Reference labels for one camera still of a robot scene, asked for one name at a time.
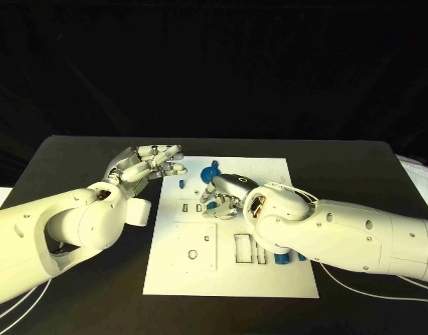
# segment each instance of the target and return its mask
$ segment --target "table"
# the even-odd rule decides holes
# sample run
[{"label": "table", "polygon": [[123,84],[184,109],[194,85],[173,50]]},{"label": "table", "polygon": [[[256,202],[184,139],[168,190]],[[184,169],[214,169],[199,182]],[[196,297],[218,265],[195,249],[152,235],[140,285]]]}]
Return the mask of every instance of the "table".
[{"label": "table", "polygon": [[[181,144],[189,156],[286,158],[293,185],[319,198],[428,219],[428,206],[388,144],[365,141],[52,136],[35,153],[3,208],[87,187],[103,178],[112,158],[126,147],[150,144]],[[6,334],[428,333],[427,303],[351,292],[316,263],[320,299],[143,295],[160,188],[158,179],[140,195],[153,204],[149,225],[127,225],[113,247],[52,279],[41,302]],[[345,284],[365,292],[428,298],[428,291],[397,277],[330,269]],[[31,303],[0,319],[0,330]],[[12,304],[0,305],[0,313]]]}]

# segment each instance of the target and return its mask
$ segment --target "white paper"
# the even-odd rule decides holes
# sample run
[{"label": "white paper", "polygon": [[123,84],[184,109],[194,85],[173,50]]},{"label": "white paper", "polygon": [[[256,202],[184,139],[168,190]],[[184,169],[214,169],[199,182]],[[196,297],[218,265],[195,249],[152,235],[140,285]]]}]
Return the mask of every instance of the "white paper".
[{"label": "white paper", "polygon": [[[274,254],[266,251],[266,264],[260,264],[257,243],[251,237],[253,263],[237,263],[234,235],[248,234],[243,214],[235,219],[225,221],[204,218],[201,213],[194,210],[207,188],[201,179],[201,172],[205,167],[211,166],[214,160],[220,162],[222,173],[244,175],[258,184],[276,181],[292,185],[284,158],[192,156],[184,158],[182,164],[189,169],[188,174],[163,179],[143,294],[319,298],[310,261],[302,262],[296,251],[292,251],[292,263],[277,265]],[[186,184],[184,189],[179,187],[181,180]],[[188,203],[189,209],[192,209],[188,213],[182,211],[184,203]],[[195,237],[192,243],[185,238],[181,251],[178,250],[179,228],[176,225],[179,223],[214,223],[217,225],[215,271],[209,269],[209,266],[189,265],[188,252],[198,248],[199,257],[201,252],[202,255],[205,252],[198,237]]]}]

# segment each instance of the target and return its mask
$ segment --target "black background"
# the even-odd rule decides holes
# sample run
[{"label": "black background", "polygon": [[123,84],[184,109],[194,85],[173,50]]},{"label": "black background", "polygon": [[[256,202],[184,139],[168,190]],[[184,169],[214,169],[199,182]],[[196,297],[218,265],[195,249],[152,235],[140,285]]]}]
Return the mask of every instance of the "black background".
[{"label": "black background", "polygon": [[0,185],[52,134],[384,140],[428,160],[428,2],[0,3]]},{"label": "black background", "polygon": [[[51,137],[3,207],[97,182],[110,159],[127,146],[173,141],[189,156],[286,158],[293,185],[319,198],[428,219],[427,204],[390,147],[358,141]],[[199,176],[188,174],[186,178]],[[160,189],[162,179],[153,180],[140,195],[153,203],[148,226],[127,225],[112,248],[52,279],[37,307],[8,334],[428,334],[427,303],[375,299],[351,292],[317,264],[313,271],[320,299],[143,295]],[[395,276],[332,267],[330,271],[364,292],[428,298],[427,290]],[[0,313],[15,301],[0,304]],[[0,319],[0,330],[31,301]]]}]

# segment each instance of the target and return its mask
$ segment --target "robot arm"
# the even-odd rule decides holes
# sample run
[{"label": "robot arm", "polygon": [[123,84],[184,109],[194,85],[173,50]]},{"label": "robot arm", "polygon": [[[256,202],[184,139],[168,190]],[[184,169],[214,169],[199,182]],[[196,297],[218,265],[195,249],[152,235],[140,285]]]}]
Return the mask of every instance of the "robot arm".
[{"label": "robot arm", "polygon": [[[240,186],[248,182],[250,191],[244,193]],[[428,281],[428,220],[317,200],[310,194],[306,203],[296,193],[305,192],[293,187],[274,182],[253,187],[253,182],[222,174],[211,188],[222,193],[228,184],[230,191],[238,191],[230,194],[230,200],[243,209],[250,233],[264,249],[277,254],[294,249],[310,260],[342,269]],[[208,210],[204,216],[222,218],[220,210]]]},{"label": "robot arm", "polygon": [[[178,145],[129,148],[101,182],[0,211],[0,303],[107,249],[126,223],[146,225],[150,203],[133,197],[150,179],[186,173],[166,162],[182,159],[179,151]],[[74,250],[52,254],[47,235]]]}]

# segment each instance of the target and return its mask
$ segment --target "robotic hand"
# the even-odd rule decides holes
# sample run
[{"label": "robotic hand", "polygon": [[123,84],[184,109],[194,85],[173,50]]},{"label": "robotic hand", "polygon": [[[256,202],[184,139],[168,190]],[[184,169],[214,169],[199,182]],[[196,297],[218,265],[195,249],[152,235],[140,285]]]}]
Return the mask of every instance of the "robotic hand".
[{"label": "robotic hand", "polygon": [[[145,226],[150,203],[135,198],[150,179],[185,174],[181,146],[127,148],[103,181],[0,211],[0,303],[97,255],[119,239],[126,223]],[[52,254],[47,239],[74,246]]]},{"label": "robotic hand", "polygon": [[201,203],[212,194],[218,207],[202,215],[228,219],[243,210],[250,234],[273,253],[294,249],[342,269],[428,281],[428,220],[319,200],[273,181],[258,186],[237,174],[214,177]]}]

